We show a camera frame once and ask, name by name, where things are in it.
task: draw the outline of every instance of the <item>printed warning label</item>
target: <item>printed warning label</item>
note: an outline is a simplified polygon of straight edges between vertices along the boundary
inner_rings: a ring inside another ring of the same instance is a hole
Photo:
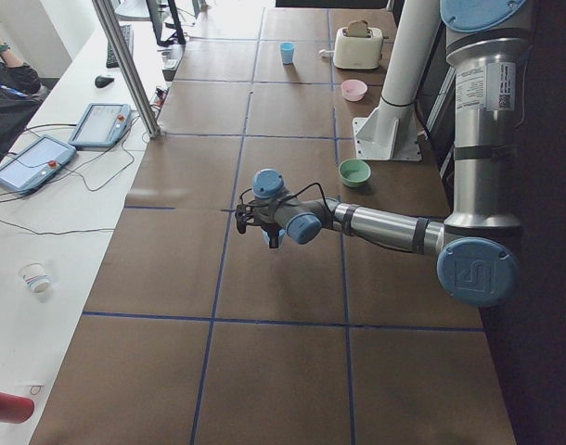
[[[487,65],[487,111],[512,111],[516,107],[516,64]]]
[[[472,108],[484,108],[486,69],[473,68],[457,75],[457,113]]]

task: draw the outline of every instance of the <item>blue cup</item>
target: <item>blue cup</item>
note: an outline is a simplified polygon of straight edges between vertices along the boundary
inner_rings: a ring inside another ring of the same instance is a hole
[[[281,61],[283,65],[289,65],[293,63],[293,46],[292,42],[284,42],[281,44]]]

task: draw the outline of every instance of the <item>brown tile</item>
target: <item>brown tile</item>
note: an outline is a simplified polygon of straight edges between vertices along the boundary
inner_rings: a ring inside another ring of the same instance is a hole
[[[335,67],[332,71],[334,83],[342,83],[348,79],[357,79],[368,85],[382,85],[386,79],[388,66],[391,60],[392,44],[384,42],[379,66],[375,70],[342,70]]]
[[[350,102],[342,96],[341,86],[335,85],[333,103],[337,121],[338,137],[354,137],[354,118],[366,118],[379,104],[382,88],[369,86],[364,98],[358,102]]]
[[[212,6],[200,12],[196,25],[187,32],[197,38],[257,39],[262,17],[261,7]]]
[[[249,83],[172,83],[159,117],[160,127],[177,134],[242,134]]]
[[[262,40],[329,40],[328,16],[324,8],[266,9]]]
[[[481,327],[477,308],[440,285],[436,260],[345,238],[349,317],[354,324]]]
[[[483,333],[352,330],[357,443],[515,444]]]
[[[208,331],[83,316],[30,443],[188,442]]]
[[[321,231],[305,246],[288,237],[268,248],[259,227],[231,231],[217,315],[222,318],[342,323],[339,235]]]
[[[150,141],[127,206],[226,209],[241,137],[161,136]]]
[[[340,141],[340,160],[355,158],[354,147],[353,141]],[[367,184],[342,187],[342,200],[410,216],[447,216],[450,208],[433,155],[427,149],[421,154],[421,162],[369,160],[372,175]]]
[[[331,9],[330,35],[334,41],[339,28],[345,28],[353,20],[365,20],[367,25],[379,28],[387,40],[393,41],[396,37],[396,25],[392,12],[386,9]]]
[[[219,211],[124,209],[85,310],[210,317],[226,221]]]
[[[351,442],[339,328],[217,324],[196,445]]]
[[[175,79],[249,82],[256,45],[257,42],[191,40]]]
[[[327,197],[339,195],[339,175],[332,139],[291,139],[248,137],[244,141],[238,176],[238,193],[252,187],[252,178],[261,169],[275,169],[283,175],[292,193],[319,182]],[[301,199],[320,199],[317,188],[306,190]]]
[[[333,137],[330,85],[258,83],[247,134]]]
[[[330,83],[330,58],[318,55],[328,43],[294,42],[293,64],[283,65],[280,42],[261,42],[256,65],[256,82]]]

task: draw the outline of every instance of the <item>tablet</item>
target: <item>tablet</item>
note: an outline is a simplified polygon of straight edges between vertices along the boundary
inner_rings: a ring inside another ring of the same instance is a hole
[[[0,165],[0,185],[22,195],[31,193],[62,170],[76,152],[74,146],[44,135]]]
[[[115,146],[130,121],[128,104],[89,104],[72,132],[69,144],[89,150]]]

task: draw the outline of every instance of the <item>person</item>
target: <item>person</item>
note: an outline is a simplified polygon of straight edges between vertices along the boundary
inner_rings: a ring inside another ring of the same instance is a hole
[[[45,87],[36,70],[0,36],[0,161],[42,105]]]

